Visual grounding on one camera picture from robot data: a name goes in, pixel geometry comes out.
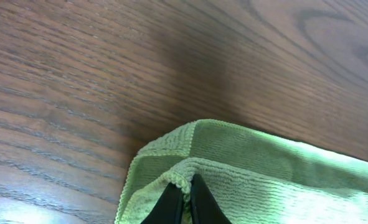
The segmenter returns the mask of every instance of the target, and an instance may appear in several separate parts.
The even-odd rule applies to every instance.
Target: wooden surface
[[[0,0],[0,223],[112,223],[201,118],[368,161],[368,0]]]

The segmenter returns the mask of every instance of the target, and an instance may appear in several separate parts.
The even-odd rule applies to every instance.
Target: folded cloth
[[[141,223],[170,182],[187,202],[196,173],[232,223],[368,223],[368,162],[209,119],[139,151],[115,223]]]

